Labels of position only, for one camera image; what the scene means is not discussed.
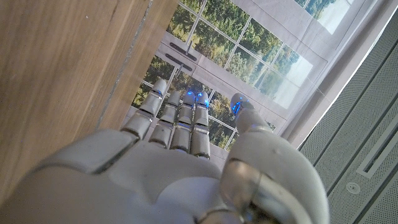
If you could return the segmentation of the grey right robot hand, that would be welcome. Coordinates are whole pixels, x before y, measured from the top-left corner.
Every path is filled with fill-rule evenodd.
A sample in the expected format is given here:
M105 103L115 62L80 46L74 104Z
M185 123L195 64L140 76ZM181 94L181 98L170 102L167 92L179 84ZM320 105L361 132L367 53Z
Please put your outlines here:
M322 181L242 94L223 168L210 158L205 92L157 80L119 131L103 129L35 166L1 205L2 223L328 223Z

